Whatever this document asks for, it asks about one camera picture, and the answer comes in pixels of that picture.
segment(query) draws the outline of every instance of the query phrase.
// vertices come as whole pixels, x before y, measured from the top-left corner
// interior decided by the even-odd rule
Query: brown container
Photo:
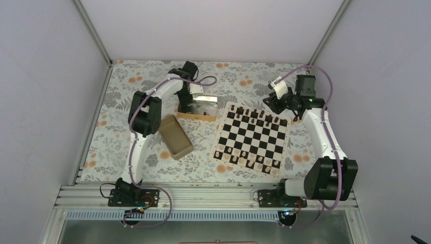
[[[192,142],[174,115],[162,120],[159,131],[173,159],[178,160],[193,152]]]

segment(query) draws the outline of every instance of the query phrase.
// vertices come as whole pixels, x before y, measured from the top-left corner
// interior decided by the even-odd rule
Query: purple hose
[[[203,81],[203,80],[205,80],[205,79],[207,79],[207,78],[214,78],[214,82],[213,83],[210,83],[210,84],[201,84],[201,82]],[[132,154],[133,154],[133,151],[134,151],[134,149],[135,149],[135,146],[136,146],[136,141],[137,141],[137,139],[138,139],[138,134],[136,133],[136,131],[134,131],[133,130],[133,128],[132,128],[132,125],[133,125],[133,122],[135,121],[135,118],[136,118],[136,116],[138,115],[138,113],[139,113],[139,111],[141,111],[141,108],[144,106],[144,104],[146,103],[146,101],[160,88],[160,87],[162,87],[164,84],[166,84],[166,83],[168,83],[169,81],[171,81],[171,80],[182,80],[182,81],[185,81],[185,82],[188,82],[188,83],[192,83],[192,84],[197,84],[197,85],[201,85],[201,86],[210,86],[210,85],[214,85],[216,82],[217,82],[217,78],[215,77],[215,76],[212,76],[212,75],[210,75],[210,76],[205,76],[205,77],[203,77],[202,79],[200,79],[199,81],[197,81],[197,82],[194,82],[194,81],[189,81],[189,80],[186,80],[186,79],[182,79],[182,78],[178,78],[178,77],[171,77],[171,78],[168,78],[167,80],[164,80],[163,82],[161,82],[159,85],[157,85],[154,89],[153,89],[153,91],[152,92],[150,92],[145,98],[144,98],[144,100],[141,102],[141,104],[139,104],[139,106],[138,106],[138,108],[136,109],[136,111],[133,113],[133,115],[132,115],[132,118],[130,119],[130,123],[129,123],[129,129],[130,129],[130,131],[131,132],[133,132],[133,134],[135,135],[135,140],[133,141],[133,144],[132,144],[132,148],[130,149],[130,155],[129,155],[129,175],[130,175],[130,180],[131,180],[131,182],[132,182],[132,184],[134,185],[134,186],[136,186],[136,187],[138,187],[138,188],[140,188],[140,189],[147,189],[147,188],[153,188],[153,189],[158,189],[158,190],[160,190],[160,191],[162,191],[162,192],[164,192],[165,194],[166,194],[166,196],[168,197],[168,199],[169,199],[169,213],[168,213],[168,215],[166,216],[166,218],[164,219],[164,220],[162,220],[162,221],[160,221],[160,222],[158,222],[157,224],[154,224],[154,225],[146,225],[146,226],[136,226],[135,228],[151,228],[151,227],[156,227],[156,226],[159,226],[159,225],[163,225],[166,221],[168,221],[168,219],[171,217],[171,214],[172,214],[172,199],[171,199],[171,196],[169,195],[169,193],[167,192],[167,191],[165,191],[165,189],[163,189],[163,188],[160,188],[160,187],[156,187],[156,186],[140,186],[140,185],[138,185],[138,184],[136,184],[136,182],[135,182],[135,180],[133,179],[133,175],[132,175]],[[124,216],[124,218],[123,218],[123,220],[122,220],[122,223],[124,224],[124,226],[129,226],[129,227],[131,227],[131,228],[133,228],[133,226],[132,225],[128,225],[128,224],[126,224],[126,218],[128,217],[128,216],[130,216],[130,215],[134,215],[134,214],[136,214],[135,212],[130,212],[130,213],[128,213],[128,214],[126,214],[125,216]]]
[[[322,211],[320,211],[319,216],[313,222],[311,222],[311,223],[309,223],[307,225],[304,225],[304,226],[297,226],[297,227],[292,226],[292,227],[289,227],[290,229],[300,229],[300,228],[305,228],[305,227],[311,226],[311,225],[315,224],[321,218],[323,210],[325,208],[327,210],[333,210],[333,209],[335,209],[338,206],[338,203],[340,202],[341,189],[342,189],[342,183],[343,183],[343,180],[342,180],[342,177],[341,177],[341,161],[340,161],[340,156],[338,155],[338,152],[336,150],[336,146],[335,146],[335,143],[334,143],[334,139],[332,138],[332,136],[331,136],[331,134],[329,132],[328,126],[326,125],[326,121],[325,121],[325,111],[326,111],[326,108],[328,107],[329,101],[331,100],[332,93],[333,93],[332,80],[329,77],[328,73],[326,71],[324,71],[322,68],[320,68],[318,66],[315,66],[315,65],[303,65],[303,66],[300,66],[300,67],[298,67],[296,69],[291,70],[289,73],[287,73],[285,76],[283,76],[276,84],[282,82],[289,75],[293,74],[293,72],[301,70],[301,69],[305,69],[305,68],[316,68],[316,69],[320,70],[326,76],[326,78],[329,81],[329,88],[330,88],[329,89],[329,96],[328,96],[328,99],[326,100],[325,105],[322,108],[322,114],[321,114],[321,116],[322,116],[322,125],[323,125],[323,128],[325,129],[326,136],[329,139],[329,143],[331,144],[331,147],[332,147],[332,150],[334,152],[335,159],[336,159],[336,162],[337,162],[337,173],[339,174],[338,175],[338,190],[337,190],[337,195],[336,195],[335,202],[334,202],[334,204],[331,207],[328,207],[323,200],[319,200],[319,202],[322,204]]]

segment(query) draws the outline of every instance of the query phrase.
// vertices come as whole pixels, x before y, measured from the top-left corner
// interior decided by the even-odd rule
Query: purple cable
[[[315,69],[320,70],[326,76],[326,78],[329,81],[329,96],[328,96],[328,99],[326,100],[325,105],[322,108],[322,115],[321,116],[322,116],[322,125],[323,125],[323,128],[325,129],[326,136],[329,139],[329,143],[331,144],[331,147],[332,147],[332,150],[334,152],[335,159],[336,159],[336,162],[337,162],[337,173],[339,174],[338,175],[339,176],[338,177],[338,190],[337,190],[337,195],[336,195],[335,202],[334,202],[334,204],[331,207],[328,207],[325,204],[324,200],[319,200],[319,202],[322,204],[322,210],[320,211],[319,216],[317,216],[317,218],[314,221],[312,221],[311,223],[309,223],[307,225],[303,225],[303,226],[297,226],[297,227],[290,226],[289,229],[301,229],[301,228],[305,228],[305,227],[311,226],[311,225],[315,224],[321,218],[323,210],[325,208],[327,210],[333,210],[333,209],[335,209],[338,206],[338,203],[340,202],[341,189],[342,189],[342,183],[343,183],[343,180],[342,180],[342,177],[341,177],[341,161],[340,161],[340,156],[338,155],[338,152],[337,152],[336,147],[335,147],[334,140],[333,140],[333,138],[332,138],[332,136],[331,136],[331,134],[329,132],[328,126],[326,125],[326,121],[325,121],[325,111],[326,111],[326,108],[328,107],[329,101],[331,100],[332,93],[333,93],[332,80],[329,77],[328,73],[326,71],[324,71],[322,68],[320,68],[319,66],[315,66],[315,65],[303,65],[303,66],[300,66],[300,67],[298,67],[296,69],[291,70],[289,73],[287,73],[285,76],[283,76],[275,84],[278,84],[278,83],[282,82],[289,75],[293,74],[293,72],[301,70],[301,69],[305,69],[305,68],[315,68]]]
[[[210,84],[201,84],[201,82],[203,81],[203,80],[205,80],[205,79],[207,79],[207,78],[214,78],[214,82],[213,83],[210,83]],[[214,85],[216,82],[217,82],[217,78],[215,77],[215,76],[212,76],[212,75],[210,75],[210,76],[205,76],[205,77],[203,77],[202,79],[200,79],[199,81],[197,81],[197,82],[194,82],[194,81],[190,81],[190,80],[186,80],[186,79],[182,79],[182,78],[178,78],[178,77],[171,77],[171,78],[168,78],[168,79],[166,79],[166,80],[164,80],[163,82],[161,82],[159,85],[157,85],[153,90],[152,90],[152,92],[150,92],[150,94],[148,94],[145,98],[144,98],[144,100],[141,102],[141,104],[139,104],[139,106],[138,106],[138,108],[136,109],[136,111],[133,113],[133,115],[132,115],[132,118],[130,119],[130,123],[129,123],[129,129],[130,129],[130,131],[131,132],[133,132],[133,134],[135,135],[135,140],[133,141],[133,144],[132,144],[132,148],[130,149],[130,155],[129,155],[129,175],[130,175],[130,180],[131,180],[131,182],[132,182],[132,184],[134,185],[134,186],[136,186],[136,187],[138,187],[138,188],[140,188],[140,189],[146,189],[146,188],[153,188],[153,189],[158,189],[158,190],[160,190],[160,191],[162,191],[162,192],[164,192],[165,194],[166,194],[166,196],[168,197],[168,199],[169,199],[169,212],[168,212],[168,215],[166,216],[166,218],[164,219],[164,220],[162,220],[162,221],[160,221],[160,222],[158,222],[157,224],[154,224],[154,225],[146,225],[146,226],[136,226],[135,228],[151,228],[151,227],[156,227],[156,226],[159,226],[159,225],[162,225],[162,224],[164,224],[166,221],[168,221],[168,219],[171,217],[171,214],[172,214],[172,199],[171,199],[171,196],[169,195],[169,193],[167,192],[167,191],[165,191],[165,189],[163,189],[163,188],[160,188],[160,187],[156,187],[156,186],[140,186],[140,185],[138,185],[138,184],[136,184],[136,182],[135,182],[135,180],[133,179],[133,175],[132,175],[132,154],[133,154],[133,151],[134,151],[134,149],[135,149],[135,146],[136,146],[136,141],[137,141],[137,139],[138,139],[138,134],[136,133],[136,131],[134,131],[133,130],[133,128],[132,128],[132,125],[133,125],[133,122],[135,121],[135,118],[136,118],[136,116],[138,115],[138,113],[139,113],[139,111],[141,111],[141,108],[144,106],[144,104],[146,103],[146,101],[160,88],[160,87],[162,87],[164,84],[166,84],[166,83],[168,83],[169,81],[171,81],[171,80],[182,80],[182,81],[185,81],[185,82],[188,82],[188,83],[192,83],[192,84],[197,84],[197,85],[201,85],[201,86],[210,86],[210,85]],[[123,218],[123,220],[122,220],[122,223],[124,224],[124,226],[126,227],[126,226],[129,226],[129,227],[131,227],[131,228],[133,228],[133,225],[128,225],[128,224],[126,224],[126,218],[128,217],[128,216],[130,216],[130,215],[134,215],[134,214],[136,214],[136,212],[130,212],[130,213],[128,213],[128,214],[126,214],[125,216],[124,216],[124,218]]]

